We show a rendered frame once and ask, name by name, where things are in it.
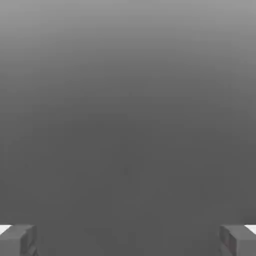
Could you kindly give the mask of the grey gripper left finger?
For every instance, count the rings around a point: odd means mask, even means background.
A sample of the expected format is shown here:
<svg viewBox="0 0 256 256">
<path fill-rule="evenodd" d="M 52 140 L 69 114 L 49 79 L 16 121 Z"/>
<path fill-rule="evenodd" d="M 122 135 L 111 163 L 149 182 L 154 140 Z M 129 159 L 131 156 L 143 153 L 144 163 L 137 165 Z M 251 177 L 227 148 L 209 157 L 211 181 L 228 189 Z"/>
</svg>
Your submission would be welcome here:
<svg viewBox="0 0 256 256">
<path fill-rule="evenodd" d="M 0 225 L 0 256 L 38 256 L 37 226 Z"/>
</svg>

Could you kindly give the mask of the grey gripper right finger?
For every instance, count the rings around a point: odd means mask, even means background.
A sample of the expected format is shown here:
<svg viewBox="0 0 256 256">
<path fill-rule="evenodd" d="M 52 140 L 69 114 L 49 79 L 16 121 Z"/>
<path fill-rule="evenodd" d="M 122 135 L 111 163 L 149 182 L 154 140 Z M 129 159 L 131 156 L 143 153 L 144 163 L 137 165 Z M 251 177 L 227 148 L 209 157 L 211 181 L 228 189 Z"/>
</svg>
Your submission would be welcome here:
<svg viewBox="0 0 256 256">
<path fill-rule="evenodd" d="M 218 235 L 218 256 L 256 256 L 256 224 L 223 224 Z"/>
</svg>

